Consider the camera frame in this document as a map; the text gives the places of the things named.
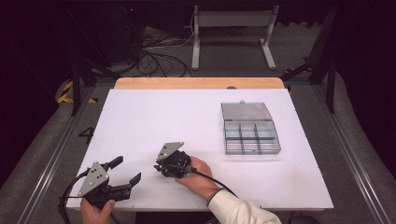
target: wire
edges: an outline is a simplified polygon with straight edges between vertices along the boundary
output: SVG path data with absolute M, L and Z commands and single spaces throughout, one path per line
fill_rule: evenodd
M 219 182 L 217 179 L 215 179 L 215 178 L 213 178 L 213 177 L 210 177 L 210 176 L 208 176 L 208 175 L 202 174 L 201 172 L 199 172 L 199 171 L 198 171 L 196 168 L 194 168 L 194 167 L 191 167 L 191 172 L 194 173 L 194 174 L 196 174 L 196 175 L 200 175 L 200 176 L 202 176 L 202 177 L 204 177 L 204 178 L 207 178 L 207 179 L 209 179 L 209 180 L 211 180 L 211 181 L 213 181 L 213 182 L 216 182 L 216 183 L 220 184 L 222 187 L 224 187 L 225 189 L 227 189 L 227 191 L 229 191 L 229 192 L 230 192 L 231 194 L 233 194 L 235 197 L 238 197 L 238 196 L 236 196 L 235 193 L 233 193 L 232 190 L 230 190 L 230 189 L 229 189 L 227 186 L 225 186 L 223 183 Z
M 64 195 L 62 195 L 62 198 L 60 198 L 59 204 L 58 204 L 58 212 L 61 214 L 62 219 L 64 220 L 65 224 L 70 224 L 70 219 L 69 216 L 67 215 L 67 211 L 66 211 L 66 200 L 68 198 L 72 198 L 72 197 L 68 197 L 67 195 L 70 193 L 70 191 L 72 190 L 73 186 L 84 176 L 86 176 L 88 174 L 88 172 L 90 171 L 90 169 L 87 169 L 85 172 L 81 173 L 79 176 L 77 176 L 70 184 L 69 186 L 67 186 L 66 190 L 64 191 Z
M 119 221 L 118 219 L 116 219 L 116 217 L 114 217 L 114 214 L 113 214 L 113 213 L 111 213 L 110 216 L 111 216 L 111 219 L 113 219 L 113 221 L 114 221 L 116 224 L 121 224 L 120 221 Z

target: human hand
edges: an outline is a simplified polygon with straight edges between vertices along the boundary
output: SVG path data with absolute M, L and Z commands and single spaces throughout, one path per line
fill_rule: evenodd
M 96 206 L 91 205 L 85 198 L 81 200 L 81 214 L 83 224 L 108 224 L 110 215 L 113 212 L 114 200 L 108 200 L 102 211 Z
M 212 177 L 212 172 L 210 171 L 210 167 L 206 164 L 206 162 L 192 156 L 190 156 L 190 158 L 192 167 L 196 168 L 200 173 Z M 219 187 L 213 181 L 196 174 L 191 174 L 183 178 L 176 178 L 176 182 L 184 185 L 191 192 L 201 196 L 207 201 L 213 192 L 219 189 Z

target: dark curtain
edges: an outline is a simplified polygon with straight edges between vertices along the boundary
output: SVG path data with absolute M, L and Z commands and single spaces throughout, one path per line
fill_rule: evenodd
M 361 127 L 396 177 L 395 8 L 390 1 L 362 2 L 336 66 Z
M 0 3 L 0 186 L 58 108 L 68 62 L 45 1 Z

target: metal frame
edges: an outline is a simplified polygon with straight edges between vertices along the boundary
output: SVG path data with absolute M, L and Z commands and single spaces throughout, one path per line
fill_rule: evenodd
M 272 10 L 266 11 L 199 11 L 199 7 L 194 9 L 194 44 L 192 49 L 192 70 L 199 69 L 199 57 L 201 42 L 199 39 L 199 28 L 210 26 L 268 26 L 265 38 L 260 39 L 262 51 L 267 61 L 268 68 L 275 70 L 276 65 L 271 51 L 268 47 L 271 34 L 274 29 L 277 10 L 279 6 L 274 6 Z

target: white table surface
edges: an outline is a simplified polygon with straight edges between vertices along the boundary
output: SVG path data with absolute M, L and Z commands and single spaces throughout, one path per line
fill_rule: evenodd
M 225 155 L 221 103 L 264 102 L 273 117 L 278 155 Z M 269 210 L 322 210 L 332 200 L 287 90 L 111 90 L 78 173 L 94 161 L 123 156 L 109 170 L 110 185 L 127 184 L 142 173 L 131 199 L 116 203 L 129 211 L 204 211 L 205 201 L 157 172 L 164 143 L 206 161 L 213 176 L 240 199 Z M 82 178 L 71 191 L 76 196 Z M 80 199 L 67 207 L 79 209 Z

